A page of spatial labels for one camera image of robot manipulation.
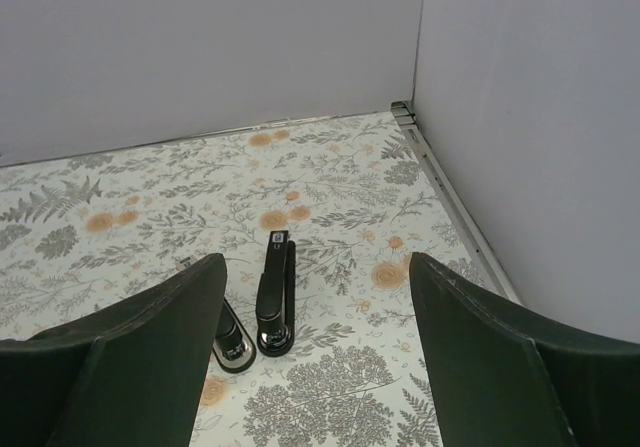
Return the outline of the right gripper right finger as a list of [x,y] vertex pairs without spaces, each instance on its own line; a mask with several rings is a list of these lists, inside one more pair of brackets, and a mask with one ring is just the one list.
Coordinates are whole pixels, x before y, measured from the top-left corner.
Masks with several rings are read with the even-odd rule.
[[445,445],[638,445],[638,344],[538,315],[426,253],[409,277]]

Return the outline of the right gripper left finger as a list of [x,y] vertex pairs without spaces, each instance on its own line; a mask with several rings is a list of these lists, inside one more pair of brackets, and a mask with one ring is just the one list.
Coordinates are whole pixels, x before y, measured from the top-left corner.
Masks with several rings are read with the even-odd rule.
[[224,257],[209,254],[90,315],[2,340],[2,445],[188,445],[226,283]]

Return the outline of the grey black stapler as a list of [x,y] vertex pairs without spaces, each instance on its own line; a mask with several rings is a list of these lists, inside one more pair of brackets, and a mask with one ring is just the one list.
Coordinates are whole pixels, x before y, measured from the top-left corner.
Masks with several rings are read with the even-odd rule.
[[255,345],[226,299],[224,257],[186,258],[177,268],[172,277],[136,296],[152,302],[138,320],[89,343],[87,367],[91,372],[104,373],[109,355],[122,358],[138,346],[144,366],[156,360],[165,371],[154,375],[155,379],[164,386],[174,382],[193,394],[203,385],[212,356],[229,373],[251,365]]

